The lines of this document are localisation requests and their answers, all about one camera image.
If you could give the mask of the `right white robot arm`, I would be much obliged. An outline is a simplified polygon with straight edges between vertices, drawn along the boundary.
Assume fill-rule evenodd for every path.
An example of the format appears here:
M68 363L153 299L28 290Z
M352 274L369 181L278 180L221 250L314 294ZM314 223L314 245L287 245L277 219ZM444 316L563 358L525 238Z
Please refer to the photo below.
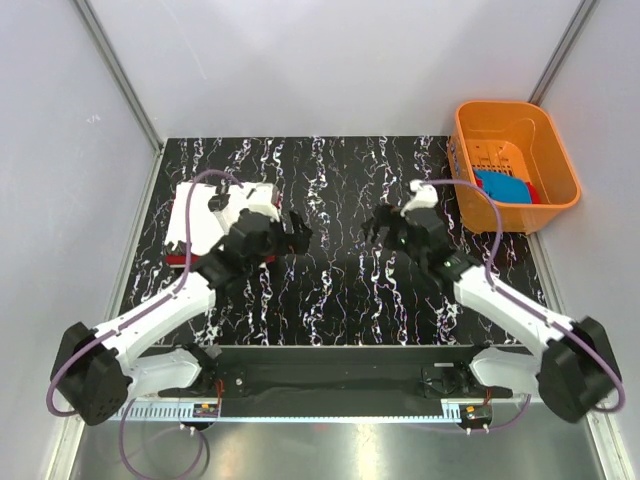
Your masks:
M482 348L454 371L466 396L487 387L538 395L560 419L576 423L622 386L620 369L604 326L591 317L574 320L494 279L481 262L458 249L431 208L407 213L377 206L362 225L364 236L406 254L436 289L486 317L525 348L517 354Z

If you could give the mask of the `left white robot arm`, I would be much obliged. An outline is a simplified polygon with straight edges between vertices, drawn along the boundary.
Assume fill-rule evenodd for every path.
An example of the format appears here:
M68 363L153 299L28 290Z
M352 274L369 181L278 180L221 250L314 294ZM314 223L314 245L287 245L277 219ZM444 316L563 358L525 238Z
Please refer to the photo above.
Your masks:
M50 413L60 393L68 415L99 425L135 399L170 389L208 394L216 382L216 362L189 344L148 355L156 341L213 308L219 297L251 277L271 257L307 253L313 235L300 215L289 214L292 231L279 218L241 211L227 233L204 255L185 265L167 289L124 315L88 328L78 322L63 334L46 393Z

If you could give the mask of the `white t shirt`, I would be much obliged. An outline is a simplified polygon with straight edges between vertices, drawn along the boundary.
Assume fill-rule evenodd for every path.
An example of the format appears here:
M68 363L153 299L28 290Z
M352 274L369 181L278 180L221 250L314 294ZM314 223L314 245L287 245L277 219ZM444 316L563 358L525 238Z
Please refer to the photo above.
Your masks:
M190 251L195 257L207 253L237 220L240 211L247 208L242 188L250 183L254 182L220 186L180 183L176 187L164 239L165 254L171 258L186 255L186 203L190 191Z

